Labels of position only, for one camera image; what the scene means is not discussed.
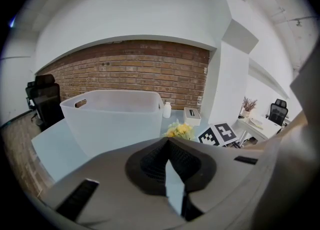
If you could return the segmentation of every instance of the brick wall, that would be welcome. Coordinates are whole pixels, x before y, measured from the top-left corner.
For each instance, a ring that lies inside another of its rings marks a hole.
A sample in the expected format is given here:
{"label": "brick wall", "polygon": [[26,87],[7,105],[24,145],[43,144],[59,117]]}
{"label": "brick wall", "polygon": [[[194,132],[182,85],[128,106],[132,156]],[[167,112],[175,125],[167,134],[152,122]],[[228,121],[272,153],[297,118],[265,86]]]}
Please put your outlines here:
{"label": "brick wall", "polygon": [[60,85],[61,100],[100,89],[158,92],[173,109],[200,109],[209,51],[185,44],[130,40],[71,53],[42,69]]}

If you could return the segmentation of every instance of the bin handle hole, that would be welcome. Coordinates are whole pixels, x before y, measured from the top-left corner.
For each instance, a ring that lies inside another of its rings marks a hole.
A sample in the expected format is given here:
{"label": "bin handle hole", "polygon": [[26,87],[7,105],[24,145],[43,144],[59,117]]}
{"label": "bin handle hole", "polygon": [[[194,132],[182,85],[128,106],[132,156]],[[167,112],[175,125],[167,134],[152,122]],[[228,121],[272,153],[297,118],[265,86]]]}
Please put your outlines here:
{"label": "bin handle hole", "polygon": [[84,106],[87,103],[87,100],[84,98],[76,103],[74,103],[74,107],[75,108],[80,108],[82,106]]}

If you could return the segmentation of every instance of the yellow flowers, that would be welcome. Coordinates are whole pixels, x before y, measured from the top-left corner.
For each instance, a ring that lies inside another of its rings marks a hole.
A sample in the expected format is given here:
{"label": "yellow flowers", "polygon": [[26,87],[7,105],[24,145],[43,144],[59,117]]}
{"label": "yellow flowers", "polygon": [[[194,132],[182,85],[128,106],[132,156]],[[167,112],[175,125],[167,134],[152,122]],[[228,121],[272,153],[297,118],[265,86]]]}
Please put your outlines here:
{"label": "yellow flowers", "polygon": [[180,124],[179,121],[176,120],[176,122],[169,125],[169,129],[164,136],[168,138],[179,137],[186,140],[192,140],[195,138],[194,133],[195,131],[192,126],[186,123]]}

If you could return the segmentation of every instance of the white plastic bottle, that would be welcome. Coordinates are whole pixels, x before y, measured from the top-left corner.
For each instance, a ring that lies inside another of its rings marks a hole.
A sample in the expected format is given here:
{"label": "white plastic bottle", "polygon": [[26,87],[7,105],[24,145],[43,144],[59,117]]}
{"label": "white plastic bottle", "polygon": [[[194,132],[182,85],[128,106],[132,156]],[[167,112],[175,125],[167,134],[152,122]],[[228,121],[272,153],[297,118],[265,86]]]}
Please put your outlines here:
{"label": "white plastic bottle", "polygon": [[171,105],[170,102],[165,102],[163,109],[163,118],[169,118],[171,115]]}

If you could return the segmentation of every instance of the white vase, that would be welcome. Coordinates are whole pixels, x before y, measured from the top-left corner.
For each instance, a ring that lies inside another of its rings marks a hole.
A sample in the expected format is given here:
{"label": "white vase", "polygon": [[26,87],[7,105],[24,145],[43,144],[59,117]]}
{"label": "white vase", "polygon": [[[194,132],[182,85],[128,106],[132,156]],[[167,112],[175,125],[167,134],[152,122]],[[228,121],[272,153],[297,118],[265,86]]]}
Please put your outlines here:
{"label": "white vase", "polygon": [[242,116],[248,118],[248,117],[250,116],[250,112],[248,112],[248,111],[246,111],[246,110],[243,109],[243,111],[242,111]]}
{"label": "white vase", "polygon": [[166,102],[163,109],[163,118],[170,118],[171,116],[171,105],[170,102]]}

